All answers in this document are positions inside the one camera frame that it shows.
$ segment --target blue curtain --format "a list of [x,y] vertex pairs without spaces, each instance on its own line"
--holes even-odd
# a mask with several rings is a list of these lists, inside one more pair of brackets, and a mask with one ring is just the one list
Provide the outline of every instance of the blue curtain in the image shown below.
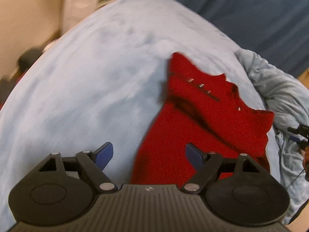
[[283,71],[309,67],[309,0],[177,1]]

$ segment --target red knit fabric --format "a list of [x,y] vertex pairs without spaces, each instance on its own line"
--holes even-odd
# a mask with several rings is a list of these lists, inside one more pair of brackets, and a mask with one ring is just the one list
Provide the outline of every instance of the red knit fabric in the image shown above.
[[185,157],[189,142],[228,158],[247,153],[267,168],[266,133],[273,117],[246,106],[224,74],[203,73],[176,52],[169,63],[168,99],[138,151],[131,183],[184,184],[195,173]]

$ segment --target bed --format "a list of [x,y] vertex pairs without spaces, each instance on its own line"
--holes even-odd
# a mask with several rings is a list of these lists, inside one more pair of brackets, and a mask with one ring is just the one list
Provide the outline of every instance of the bed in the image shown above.
[[[239,49],[174,0],[118,0],[79,23],[30,68],[0,111],[0,231],[14,224],[10,190],[53,151],[72,156],[110,141],[114,157],[104,172],[117,184],[129,182],[136,151],[163,104],[173,52],[185,53],[206,73],[225,73],[249,107],[265,109],[256,71],[245,65],[250,55],[236,56]],[[302,90],[291,76],[269,67]],[[282,182],[278,134],[268,132],[266,155],[271,175]],[[301,166],[301,156],[293,157],[288,180]],[[296,204],[285,223],[308,197],[293,195]]]

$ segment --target red garment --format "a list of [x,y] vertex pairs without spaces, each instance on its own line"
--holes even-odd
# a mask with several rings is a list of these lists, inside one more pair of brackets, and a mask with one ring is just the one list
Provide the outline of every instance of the red garment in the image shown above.
[[195,173],[185,157],[189,142],[228,158],[247,153],[269,167],[266,133],[273,117],[246,106],[224,74],[203,73],[176,52],[169,63],[168,99],[138,151],[131,182],[184,184]]

